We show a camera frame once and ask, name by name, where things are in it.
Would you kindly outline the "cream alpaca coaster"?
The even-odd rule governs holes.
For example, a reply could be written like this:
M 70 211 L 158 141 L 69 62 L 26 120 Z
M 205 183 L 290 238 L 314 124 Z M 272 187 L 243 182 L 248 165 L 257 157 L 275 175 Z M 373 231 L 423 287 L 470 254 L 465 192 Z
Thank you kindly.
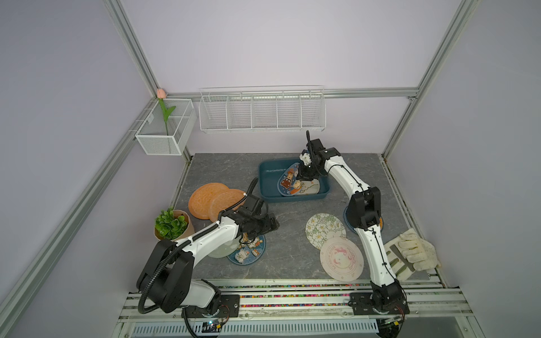
M 300 191 L 298 191 L 298 195 L 313 195 L 318 194 L 321 188 L 319 180 L 304 180 L 301 181 L 301 188 Z

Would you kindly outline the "blue orange animals coaster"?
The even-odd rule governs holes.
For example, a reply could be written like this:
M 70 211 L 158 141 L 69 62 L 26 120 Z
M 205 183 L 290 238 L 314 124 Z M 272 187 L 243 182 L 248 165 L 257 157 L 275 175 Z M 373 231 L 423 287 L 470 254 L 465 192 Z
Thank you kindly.
M 259 235 L 249 244 L 241 244 L 227 256 L 228 260 L 237 266 L 248 266 L 256 263 L 266 250 L 266 238 Z

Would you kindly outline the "white green floral coaster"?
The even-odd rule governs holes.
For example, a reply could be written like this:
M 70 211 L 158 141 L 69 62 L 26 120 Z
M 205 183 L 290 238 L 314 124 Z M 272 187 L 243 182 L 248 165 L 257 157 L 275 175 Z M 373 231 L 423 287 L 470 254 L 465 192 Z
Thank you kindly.
M 337 217 L 331 214 L 316 214 L 308 219 L 305 234 L 312 246 L 321 249 L 331 238 L 346 238 L 346 229 Z

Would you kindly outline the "blue toast characters coaster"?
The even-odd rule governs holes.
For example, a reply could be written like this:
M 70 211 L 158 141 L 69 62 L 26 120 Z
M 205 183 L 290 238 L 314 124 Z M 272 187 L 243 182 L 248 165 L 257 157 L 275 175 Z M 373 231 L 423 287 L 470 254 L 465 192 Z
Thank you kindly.
M 299 163 L 293 163 L 278 180 L 278 192 L 285 197 L 298 194 L 301 188 L 301 181 L 297 179 Z

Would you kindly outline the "pale green bunny coaster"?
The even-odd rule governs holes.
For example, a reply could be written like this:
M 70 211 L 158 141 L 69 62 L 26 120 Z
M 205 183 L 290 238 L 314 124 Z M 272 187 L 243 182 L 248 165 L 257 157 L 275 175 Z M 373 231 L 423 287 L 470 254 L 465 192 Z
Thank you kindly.
M 213 259 L 221 259 L 234 253 L 240 245 L 239 239 L 233 239 L 225 244 L 219 246 L 208 254 L 208 257 Z

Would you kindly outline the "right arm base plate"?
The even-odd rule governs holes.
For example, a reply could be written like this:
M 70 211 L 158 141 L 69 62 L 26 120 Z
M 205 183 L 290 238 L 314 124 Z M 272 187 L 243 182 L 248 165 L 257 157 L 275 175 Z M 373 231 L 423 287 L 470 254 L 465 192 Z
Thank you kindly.
M 354 315 L 408 315 L 410 309 L 404 296 L 384 297 L 379 293 L 352 292 L 347 305 Z

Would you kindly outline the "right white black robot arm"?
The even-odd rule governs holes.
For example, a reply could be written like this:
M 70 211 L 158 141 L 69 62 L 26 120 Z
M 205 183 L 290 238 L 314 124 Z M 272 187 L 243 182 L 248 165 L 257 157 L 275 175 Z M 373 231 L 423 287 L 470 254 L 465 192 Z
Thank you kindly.
M 381 193 L 365 183 L 335 148 L 325 148 L 319 139 L 307 134 L 307 147 L 300 155 L 297 177 L 302 180 L 331 176 L 349 197 L 345 220 L 362 241 L 369 263 L 372 297 L 376 313 L 409 313 L 406 293 L 393 273 L 381 236 Z

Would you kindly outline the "blue orange cats coaster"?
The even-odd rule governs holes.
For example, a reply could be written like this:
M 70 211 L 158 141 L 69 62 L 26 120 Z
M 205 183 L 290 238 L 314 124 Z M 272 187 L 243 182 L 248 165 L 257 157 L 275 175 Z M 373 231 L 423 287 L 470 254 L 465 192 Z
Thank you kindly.
M 352 230 L 369 231 L 370 227 L 378 225 L 382 228 L 384 225 L 381 210 L 374 208 L 365 208 L 363 210 L 348 206 L 344 211 L 344 218 L 347 226 Z

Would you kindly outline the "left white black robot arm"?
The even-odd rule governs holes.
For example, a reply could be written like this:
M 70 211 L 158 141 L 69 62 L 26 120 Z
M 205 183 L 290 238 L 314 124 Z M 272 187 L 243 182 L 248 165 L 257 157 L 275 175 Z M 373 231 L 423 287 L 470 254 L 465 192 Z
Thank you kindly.
M 244 236 L 249 241 L 280 227 L 268 204 L 250 194 L 218 214 L 210 226 L 176 242 L 163 239 L 155 246 L 136 286 L 140 291 L 138 312 L 194 306 L 208 314 L 220 307 L 221 291 L 206 280 L 192 277 L 197 264 L 215 249 Z

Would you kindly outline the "teal plastic storage box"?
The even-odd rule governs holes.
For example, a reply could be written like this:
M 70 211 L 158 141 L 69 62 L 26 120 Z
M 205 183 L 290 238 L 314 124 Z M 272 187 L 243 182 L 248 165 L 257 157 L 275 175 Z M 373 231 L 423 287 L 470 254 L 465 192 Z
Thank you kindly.
M 264 161 L 259 165 L 259 189 L 268 203 L 311 201 L 325 198 L 331 190 L 326 177 L 298 178 L 299 159 Z

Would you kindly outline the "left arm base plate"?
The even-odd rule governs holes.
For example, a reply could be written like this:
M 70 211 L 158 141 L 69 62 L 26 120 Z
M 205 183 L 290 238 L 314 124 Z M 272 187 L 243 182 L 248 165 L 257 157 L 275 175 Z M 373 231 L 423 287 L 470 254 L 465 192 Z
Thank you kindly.
M 187 306 L 187 318 L 237 318 L 240 311 L 239 294 L 220 294 L 208 306 Z

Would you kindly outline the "pink white bunny coaster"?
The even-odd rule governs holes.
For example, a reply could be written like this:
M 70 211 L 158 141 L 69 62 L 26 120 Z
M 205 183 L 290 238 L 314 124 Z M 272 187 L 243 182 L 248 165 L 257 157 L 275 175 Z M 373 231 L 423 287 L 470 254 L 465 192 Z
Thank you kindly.
M 332 279 L 346 283 L 357 280 L 364 267 L 360 249 L 355 243 L 343 237 L 330 238 L 323 244 L 320 262 Z

